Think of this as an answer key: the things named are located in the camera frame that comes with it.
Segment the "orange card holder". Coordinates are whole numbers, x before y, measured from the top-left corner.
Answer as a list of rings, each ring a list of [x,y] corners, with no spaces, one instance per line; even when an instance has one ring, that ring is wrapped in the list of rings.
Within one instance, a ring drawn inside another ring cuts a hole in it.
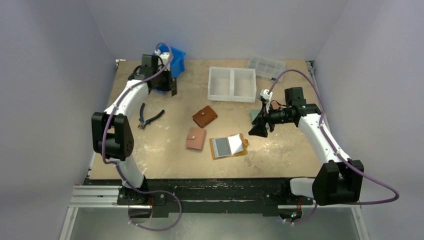
[[[209,139],[213,160],[243,156],[248,153],[249,141],[242,133]]]

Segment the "dark credit card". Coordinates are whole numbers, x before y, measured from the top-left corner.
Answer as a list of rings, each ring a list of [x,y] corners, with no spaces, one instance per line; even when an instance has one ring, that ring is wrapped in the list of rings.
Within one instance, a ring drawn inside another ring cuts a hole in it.
[[[212,145],[216,158],[223,158],[231,155],[227,137],[214,138],[212,140]]]

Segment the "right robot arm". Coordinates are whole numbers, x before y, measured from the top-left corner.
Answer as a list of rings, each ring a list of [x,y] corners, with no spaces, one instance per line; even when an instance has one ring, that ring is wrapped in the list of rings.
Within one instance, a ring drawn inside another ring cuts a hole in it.
[[[327,127],[320,121],[321,110],[306,102],[301,87],[285,89],[284,95],[285,105],[273,109],[272,93],[267,89],[261,91],[258,98],[262,108],[248,134],[266,138],[276,124],[294,124],[306,136],[322,165],[315,178],[292,178],[280,191],[282,200],[292,204],[303,196],[321,206],[357,202],[363,182],[362,162],[351,159],[337,144],[330,143],[333,137],[323,134]]]

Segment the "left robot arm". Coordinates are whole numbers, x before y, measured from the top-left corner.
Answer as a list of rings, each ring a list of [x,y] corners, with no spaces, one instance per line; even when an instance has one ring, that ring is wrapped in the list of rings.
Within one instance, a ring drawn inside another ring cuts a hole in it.
[[[162,76],[171,83],[170,52],[160,55],[142,56],[141,65],[116,100],[104,111],[91,116],[93,150],[101,155],[106,165],[114,166],[122,185],[131,189],[129,197],[138,205],[146,203],[149,191],[143,187],[145,176],[138,170],[132,155],[135,140],[130,119],[152,89],[156,88]]]

